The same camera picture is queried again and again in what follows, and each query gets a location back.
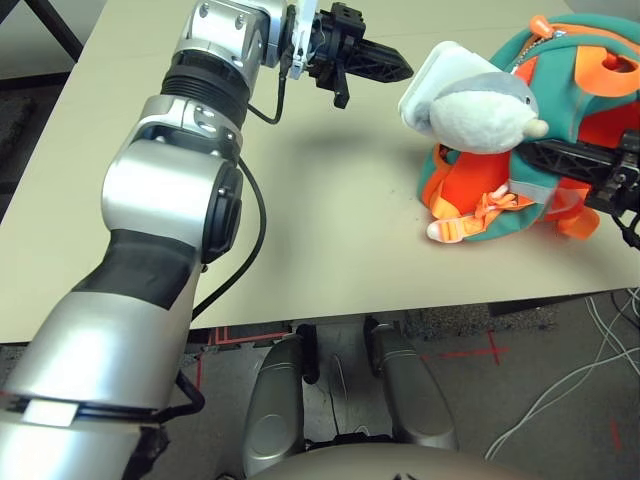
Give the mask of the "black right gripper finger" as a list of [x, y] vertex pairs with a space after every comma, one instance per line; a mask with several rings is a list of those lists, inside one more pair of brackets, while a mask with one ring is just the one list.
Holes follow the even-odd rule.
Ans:
[[594, 144], [542, 140], [519, 145], [519, 155], [530, 165], [592, 187], [625, 184], [622, 154]]

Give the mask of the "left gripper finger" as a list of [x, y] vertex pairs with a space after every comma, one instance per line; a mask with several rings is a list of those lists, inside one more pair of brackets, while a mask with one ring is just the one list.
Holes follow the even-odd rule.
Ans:
[[361, 40], [349, 56], [349, 73], [380, 83], [395, 83], [413, 76], [406, 59], [394, 48]]

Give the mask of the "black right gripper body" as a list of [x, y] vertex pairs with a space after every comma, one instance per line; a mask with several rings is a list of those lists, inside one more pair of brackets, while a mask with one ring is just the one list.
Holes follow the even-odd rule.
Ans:
[[596, 179], [587, 206], [604, 213], [639, 212], [639, 131], [626, 130], [616, 148], [595, 149]]

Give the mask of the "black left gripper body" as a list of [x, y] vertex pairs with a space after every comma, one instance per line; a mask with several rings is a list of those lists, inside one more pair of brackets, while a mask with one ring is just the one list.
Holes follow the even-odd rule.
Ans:
[[334, 94], [337, 108], [345, 108], [350, 99], [346, 63], [365, 31], [362, 12], [341, 2], [334, 2], [330, 11], [321, 10], [314, 17], [307, 72], [318, 88]]

